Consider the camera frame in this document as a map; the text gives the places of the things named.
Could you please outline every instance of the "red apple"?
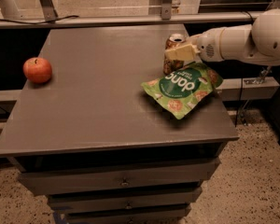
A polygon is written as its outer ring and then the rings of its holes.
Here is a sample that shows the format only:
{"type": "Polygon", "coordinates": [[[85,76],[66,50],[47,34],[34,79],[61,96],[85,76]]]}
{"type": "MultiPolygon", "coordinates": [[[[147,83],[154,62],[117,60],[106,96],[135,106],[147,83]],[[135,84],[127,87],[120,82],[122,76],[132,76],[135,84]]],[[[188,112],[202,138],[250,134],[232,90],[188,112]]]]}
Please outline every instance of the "red apple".
{"type": "Polygon", "coordinates": [[[52,76],[49,61],[40,57],[28,59],[22,69],[26,78],[37,84],[47,82],[52,76]]]}

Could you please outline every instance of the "coffee can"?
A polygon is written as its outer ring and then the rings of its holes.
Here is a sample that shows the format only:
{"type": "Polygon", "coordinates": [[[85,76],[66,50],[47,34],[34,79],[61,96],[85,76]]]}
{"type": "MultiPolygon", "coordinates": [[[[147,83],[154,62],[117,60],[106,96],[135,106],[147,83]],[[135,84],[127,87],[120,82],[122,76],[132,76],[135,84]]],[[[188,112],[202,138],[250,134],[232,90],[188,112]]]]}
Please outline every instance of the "coffee can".
{"type": "MultiPolygon", "coordinates": [[[[165,48],[166,49],[175,48],[185,41],[186,41],[186,37],[184,35],[171,34],[169,38],[166,40],[165,48]]],[[[183,66],[184,66],[184,61],[169,60],[166,56],[164,56],[163,73],[165,75],[169,75],[170,73],[182,68],[183,66]]]]}

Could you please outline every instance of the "green bag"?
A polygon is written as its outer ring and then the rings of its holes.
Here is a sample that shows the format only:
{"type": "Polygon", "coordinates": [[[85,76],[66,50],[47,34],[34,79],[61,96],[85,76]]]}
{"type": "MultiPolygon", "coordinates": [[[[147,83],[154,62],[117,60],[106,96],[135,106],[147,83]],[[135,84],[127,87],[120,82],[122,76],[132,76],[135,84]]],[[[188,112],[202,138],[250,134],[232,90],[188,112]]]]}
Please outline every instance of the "green bag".
{"type": "Polygon", "coordinates": [[[222,82],[222,77],[206,64],[191,63],[141,86],[163,108],[182,119],[222,82]]]}

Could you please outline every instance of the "table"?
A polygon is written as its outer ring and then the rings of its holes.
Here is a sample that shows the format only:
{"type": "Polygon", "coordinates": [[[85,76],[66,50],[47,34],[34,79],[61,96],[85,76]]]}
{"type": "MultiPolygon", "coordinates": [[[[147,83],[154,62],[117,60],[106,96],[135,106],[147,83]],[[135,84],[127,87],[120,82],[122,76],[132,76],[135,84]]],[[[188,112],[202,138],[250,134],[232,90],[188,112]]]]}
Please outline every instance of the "table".
{"type": "Polygon", "coordinates": [[[69,223],[184,217],[238,139],[212,94],[182,120],[140,86],[162,76],[165,41],[182,25],[52,30],[40,56],[53,77],[27,81],[0,136],[0,157],[69,223]]]}

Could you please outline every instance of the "gray tabletop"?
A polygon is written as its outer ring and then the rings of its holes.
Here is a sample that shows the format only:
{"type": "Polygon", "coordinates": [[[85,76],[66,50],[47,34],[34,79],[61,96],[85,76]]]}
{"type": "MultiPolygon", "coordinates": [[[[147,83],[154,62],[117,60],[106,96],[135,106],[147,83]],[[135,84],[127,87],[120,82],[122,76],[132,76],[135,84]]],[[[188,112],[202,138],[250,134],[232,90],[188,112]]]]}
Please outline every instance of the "gray tabletop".
{"type": "Polygon", "coordinates": [[[27,81],[0,136],[0,157],[224,142],[238,138],[221,100],[174,119],[140,84],[163,76],[165,41],[182,25],[52,30],[46,85],[27,81]]]}

